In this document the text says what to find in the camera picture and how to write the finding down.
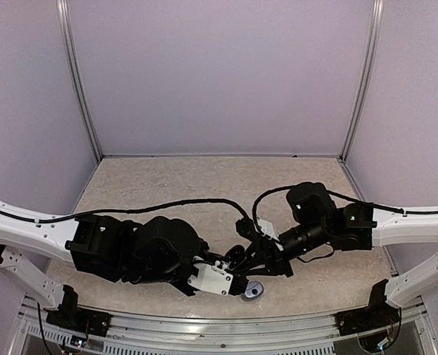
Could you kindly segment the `black earbud charging case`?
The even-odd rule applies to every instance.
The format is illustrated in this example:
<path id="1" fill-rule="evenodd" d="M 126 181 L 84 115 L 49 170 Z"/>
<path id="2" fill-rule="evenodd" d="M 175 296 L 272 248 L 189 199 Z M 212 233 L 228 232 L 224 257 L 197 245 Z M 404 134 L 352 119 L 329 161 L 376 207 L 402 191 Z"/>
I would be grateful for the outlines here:
<path id="1" fill-rule="evenodd" d="M 230 269 L 236 268 L 246 259 L 246 249 L 242 245 L 236 245 L 230 248 L 224 256 L 224 261 Z"/>

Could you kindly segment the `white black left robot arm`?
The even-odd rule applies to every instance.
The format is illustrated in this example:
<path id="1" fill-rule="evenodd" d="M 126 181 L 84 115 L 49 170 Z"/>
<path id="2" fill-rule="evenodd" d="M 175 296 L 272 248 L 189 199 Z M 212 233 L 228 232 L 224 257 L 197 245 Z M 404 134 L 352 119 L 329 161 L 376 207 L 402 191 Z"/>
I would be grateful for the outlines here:
<path id="1" fill-rule="evenodd" d="M 112 283 L 169 283 L 187 296 L 196 291 L 239 295 L 247 280 L 185 221 L 154 217 L 145 224 L 108 215 L 49 216 L 0 201 L 0 272 L 71 329 L 86 321 L 70 287 L 56 283 L 25 256 L 38 253 Z"/>

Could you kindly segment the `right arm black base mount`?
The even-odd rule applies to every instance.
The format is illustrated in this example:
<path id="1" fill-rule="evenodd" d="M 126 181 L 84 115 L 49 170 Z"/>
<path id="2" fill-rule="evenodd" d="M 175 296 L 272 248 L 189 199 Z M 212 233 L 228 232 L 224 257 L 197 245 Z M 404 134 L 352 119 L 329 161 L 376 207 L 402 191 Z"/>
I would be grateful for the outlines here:
<path id="1" fill-rule="evenodd" d="M 388 279 L 384 279 L 372 286 L 367 306 L 335 314 L 340 336 L 395 325 L 401 321 L 400 308 L 394 308 L 387 303 L 385 295 L 387 285 Z"/>

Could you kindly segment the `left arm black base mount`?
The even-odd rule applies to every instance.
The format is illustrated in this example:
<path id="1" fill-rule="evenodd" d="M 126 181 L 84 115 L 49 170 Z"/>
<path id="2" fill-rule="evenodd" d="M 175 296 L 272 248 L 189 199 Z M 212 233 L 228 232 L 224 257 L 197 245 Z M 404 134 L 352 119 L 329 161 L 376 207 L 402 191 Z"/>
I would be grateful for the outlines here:
<path id="1" fill-rule="evenodd" d="M 54 311 L 47 311 L 48 324 L 86 335 L 106 337 L 112 315 L 78 305 L 78 294 L 69 285 L 63 285 L 64 295 Z"/>

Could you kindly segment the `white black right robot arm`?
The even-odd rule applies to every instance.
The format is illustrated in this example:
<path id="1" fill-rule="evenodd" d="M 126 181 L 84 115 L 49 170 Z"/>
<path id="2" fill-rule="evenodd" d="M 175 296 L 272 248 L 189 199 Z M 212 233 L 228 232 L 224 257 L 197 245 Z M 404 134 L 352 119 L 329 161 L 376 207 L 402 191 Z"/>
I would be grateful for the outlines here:
<path id="1" fill-rule="evenodd" d="M 258 224 L 260 201 L 285 192 L 297 226 L 273 237 Z M 244 258 L 233 267 L 242 275 L 286 275 L 290 262 L 325 244 L 335 251 L 371 250 L 389 245 L 438 243 L 438 207 L 397 208 L 344 197 L 338 208 L 334 198 L 342 194 L 322 183 L 281 186 L 261 194 L 252 206 L 252 217 L 239 220 L 238 232 L 251 240 Z M 376 328 L 390 314 L 438 286 L 438 252 L 409 271 L 373 286 L 361 322 Z"/>

